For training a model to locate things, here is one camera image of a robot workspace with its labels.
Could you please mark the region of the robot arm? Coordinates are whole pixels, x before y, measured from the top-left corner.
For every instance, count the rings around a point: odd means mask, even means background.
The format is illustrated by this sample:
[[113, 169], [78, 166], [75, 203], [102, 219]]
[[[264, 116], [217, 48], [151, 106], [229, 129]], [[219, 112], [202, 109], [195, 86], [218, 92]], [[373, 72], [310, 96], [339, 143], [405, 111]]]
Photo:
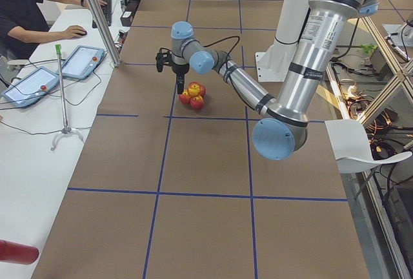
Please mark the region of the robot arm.
[[379, 0], [284, 0], [273, 45], [258, 55], [263, 81], [282, 84], [277, 96], [268, 93], [260, 79], [252, 79], [228, 53], [200, 44], [192, 25], [172, 26], [168, 58], [179, 78], [193, 69], [199, 74], [215, 70], [261, 121], [252, 139], [260, 155], [282, 160], [307, 139], [307, 109], [325, 76], [340, 33], [349, 19], [369, 16]]

